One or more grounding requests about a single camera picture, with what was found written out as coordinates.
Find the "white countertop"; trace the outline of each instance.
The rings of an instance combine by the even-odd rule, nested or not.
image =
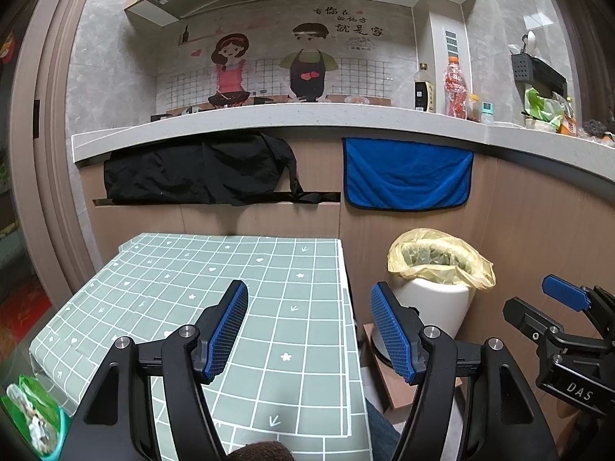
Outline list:
[[[577,167],[615,183],[615,149],[521,126],[487,126],[441,114],[361,104],[289,103],[216,109],[153,123],[76,134],[73,161],[168,138],[230,129],[276,126],[376,128],[429,134],[501,147]]]

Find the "brown fuzzy object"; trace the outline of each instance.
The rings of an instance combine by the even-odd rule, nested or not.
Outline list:
[[[233,451],[228,461],[294,461],[290,451],[279,442],[258,442]]]

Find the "metal screw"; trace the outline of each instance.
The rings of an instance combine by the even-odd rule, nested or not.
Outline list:
[[[435,326],[427,326],[425,329],[423,329],[423,333],[425,333],[425,336],[427,336],[428,338],[438,338],[441,335],[440,329],[436,328]]]
[[[182,338],[190,338],[195,332],[194,326],[181,326],[179,331]]]
[[[128,345],[130,345],[130,338],[127,336],[121,336],[115,342],[116,348],[126,348]]]
[[[502,340],[498,340],[497,338],[490,338],[487,343],[493,350],[502,350],[502,348],[504,347]]]

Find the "black apron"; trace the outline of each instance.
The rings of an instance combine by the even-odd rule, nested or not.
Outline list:
[[[286,169],[291,191],[275,192]],[[315,204],[340,197],[303,191],[286,141],[237,131],[115,150],[105,161],[105,188],[114,204]]]
[[[321,60],[317,63],[304,63],[299,60],[303,49],[299,51],[290,66],[290,89],[299,100],[316,102],[325,91],[325,60],[319,50]]]

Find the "red rug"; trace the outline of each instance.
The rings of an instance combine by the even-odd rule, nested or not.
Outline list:
[[[51,303],[38,279],[29,279],[0,305],[0,361],[7,358]]]

